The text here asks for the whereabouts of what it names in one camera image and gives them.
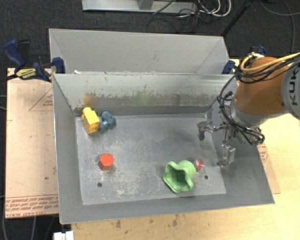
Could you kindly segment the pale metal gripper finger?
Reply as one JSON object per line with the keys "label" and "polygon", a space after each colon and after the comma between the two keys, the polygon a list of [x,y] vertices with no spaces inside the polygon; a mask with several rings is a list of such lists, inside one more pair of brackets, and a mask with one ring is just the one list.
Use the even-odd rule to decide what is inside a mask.
{"label": "pale metal gripper finger", "polygon": [[222,159],[219,160],[216,164],[221,167],[227,167],[235,160],[235,152],[236,149],[232,147],[228,143],[224,143],[221,145],[221,151],[222,151]]}
{"label": "pale metal gripper finger", "polygon": [[198,138],[200,141],[205,139],[205,133],[213,133],[217,130],[212,120],[203,120],[197,124]]}

